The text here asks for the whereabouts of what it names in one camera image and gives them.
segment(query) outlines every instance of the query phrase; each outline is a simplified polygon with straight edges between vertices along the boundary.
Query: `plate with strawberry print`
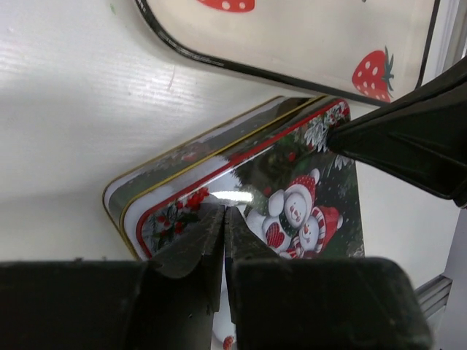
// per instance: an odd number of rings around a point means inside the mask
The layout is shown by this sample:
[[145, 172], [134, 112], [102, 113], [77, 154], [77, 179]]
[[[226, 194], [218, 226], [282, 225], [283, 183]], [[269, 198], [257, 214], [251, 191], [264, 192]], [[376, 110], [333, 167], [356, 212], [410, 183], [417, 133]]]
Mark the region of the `plate with strawberry print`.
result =
[[420, 85], [439, 0], [135, 0], [203, 63], [378, 106]]

